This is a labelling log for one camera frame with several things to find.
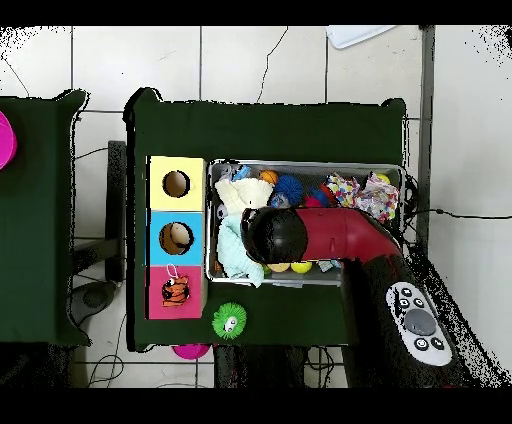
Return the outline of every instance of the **yellow box panel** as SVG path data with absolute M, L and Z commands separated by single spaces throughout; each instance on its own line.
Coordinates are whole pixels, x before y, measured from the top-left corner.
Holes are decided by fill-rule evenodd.
M 152 210 L 203 211 L 206 183 L 203 159 L 165 156 L 149 159 Z

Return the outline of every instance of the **yellow ball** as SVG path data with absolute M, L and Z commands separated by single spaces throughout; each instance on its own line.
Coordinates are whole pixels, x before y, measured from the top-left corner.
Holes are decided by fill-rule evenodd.
M 261 171 L 260 179 L 270 184 L 277 184 L 277 174 L 274 171 Z
M 377 174 L 377 178 L 381 179 L 386 184 L 391 184 L 391 181 L 389 181 L 389 178 L 384 174 Z
M 312 262 L 294 262 L 292 263 L 292 269 L 298 274 L 305 274 L 313 266 Z
M 268 264 L 267 266 L 274 272 L 284 272 L 290 268 L 290 264 Z

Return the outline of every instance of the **white cloth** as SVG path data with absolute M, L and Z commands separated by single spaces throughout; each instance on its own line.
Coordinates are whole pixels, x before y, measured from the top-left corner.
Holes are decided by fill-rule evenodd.
M 266 206 L 274 190 L 272 184 L 257 178 L 220 180 L 215 183 L 215 188 L 228 210 L 228 215 L 242 213 L 247 208 L 258 209 Z

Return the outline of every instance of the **dark green tabletop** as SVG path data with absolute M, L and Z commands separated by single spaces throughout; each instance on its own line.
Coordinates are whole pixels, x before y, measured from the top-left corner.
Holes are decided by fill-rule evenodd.
M 0 170 L 0 341 L 85 344 L 69 320 L 71 133 L 83 91 L 0 97 L 17 154 Z
M 348 103 L 229 105 L 168 103 L 153 89 L 135 93 L 125 108 L 129 149 L 127 203 L 128 342 L 226 343 L 211 327 L 213 312 L 228 301 L 247 310 L 235 344 L 350 344 L 344 299 L 336 287 L 259 288 L 210 283 L 201 319 L 144 318 L 145 157 L 152 155 L 402 164 L 405 104 Z

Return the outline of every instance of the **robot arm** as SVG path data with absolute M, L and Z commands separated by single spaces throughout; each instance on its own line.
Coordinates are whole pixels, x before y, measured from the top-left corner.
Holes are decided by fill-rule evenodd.
M 260 263 L 348 260 L 359 350 L 386 386 L 453 387 L 462 374 L 456 350 L 415 282 L 398 243 L 355 209 L 246 209 L 248 256 Z

